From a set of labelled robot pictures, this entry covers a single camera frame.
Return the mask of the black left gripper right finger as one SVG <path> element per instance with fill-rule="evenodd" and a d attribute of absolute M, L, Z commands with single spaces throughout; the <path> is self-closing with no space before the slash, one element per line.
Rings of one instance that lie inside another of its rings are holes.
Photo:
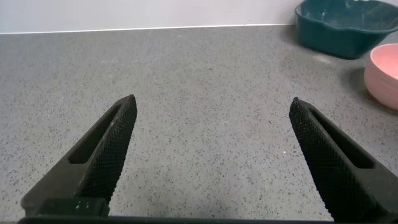
<path fill-rule="evenodd" d="M 316 188 L 335 222 L 397 222 L 396 175 L 313 105 L 294 98 L 289 118 Z"/>

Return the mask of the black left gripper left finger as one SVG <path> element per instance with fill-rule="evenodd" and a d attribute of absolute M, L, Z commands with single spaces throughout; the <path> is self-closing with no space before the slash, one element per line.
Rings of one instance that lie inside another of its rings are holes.
<path fill-rule="evenodd" d="M 88 197 L 110 202 L 136 118 L 134 95 L 115 102 L 23 196 L 21 206 L 25 214 L 34 215 L 48 199 Z"/>

